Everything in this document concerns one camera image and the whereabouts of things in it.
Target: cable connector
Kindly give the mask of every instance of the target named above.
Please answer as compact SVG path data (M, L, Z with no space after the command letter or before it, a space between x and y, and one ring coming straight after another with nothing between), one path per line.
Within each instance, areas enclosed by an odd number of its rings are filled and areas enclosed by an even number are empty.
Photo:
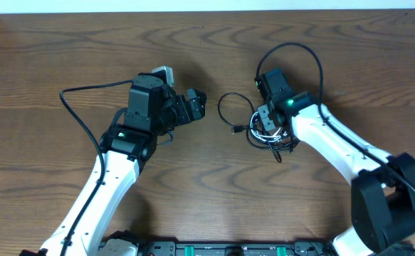
M246 129L247 129L247 127L243 127L243 126L233 126L231 128L231 133L235 134L235 133L238 133L238 132L243 132Z

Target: green strip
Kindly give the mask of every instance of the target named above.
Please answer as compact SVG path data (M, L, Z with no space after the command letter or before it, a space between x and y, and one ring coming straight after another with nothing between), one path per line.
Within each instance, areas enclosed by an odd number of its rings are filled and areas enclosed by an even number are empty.
M185 246L185 256L194 256L194 246Z
M286 256L286 247L277 247L277 256Z

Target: white background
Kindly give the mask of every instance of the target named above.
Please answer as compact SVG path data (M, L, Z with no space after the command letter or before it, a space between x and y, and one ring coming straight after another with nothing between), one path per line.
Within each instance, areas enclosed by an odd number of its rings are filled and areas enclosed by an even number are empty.
M311 9L415 9L415 0L0 0L0 14Z

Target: tabletop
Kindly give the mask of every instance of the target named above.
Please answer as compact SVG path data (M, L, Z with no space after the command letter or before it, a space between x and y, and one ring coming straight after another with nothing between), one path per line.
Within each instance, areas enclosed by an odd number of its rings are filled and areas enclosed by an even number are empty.
M300 143L277 163L231 134L220 96L258 106L258 61L279 43L310 46L325 72L325 104L351 130L391 154L415 158L415 10L0 15L0 255L37 250L90 175L95 148L58 98L69 87L132 79L161 65L178 93L207 94L206 116L158 146L125 194L106 235L130 230L178 240L329 240L351 225L350 186ZM298 91L317 93L309 54L285 48ZM67 93L97 139L129 85ZM247 123L245 101L223 102ZM410 237L415 243L415 235Z

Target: wooden table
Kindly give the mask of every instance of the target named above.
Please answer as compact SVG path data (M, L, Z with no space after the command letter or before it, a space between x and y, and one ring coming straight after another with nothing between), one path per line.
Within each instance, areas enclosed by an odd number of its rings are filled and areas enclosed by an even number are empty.
M415 157L415 11L0 15L0 255L37 250L93 167L93 145L58 92L161 65L174 68L178 93L207 93L206 117L158 147L106 234L237 241L343 232L350 186L338 171L306 144L278 164L245 134L231 135L216 111L226 92L262 103L258 61L287 41L320 56L325 103L338 119L392 154ZM278 51L263 66L272 68L284 69L297 91L317 92L317 69L303 50ZM128 89L67 98L99 138L127 105ZM223 111L234 122L250 117L236 98Z

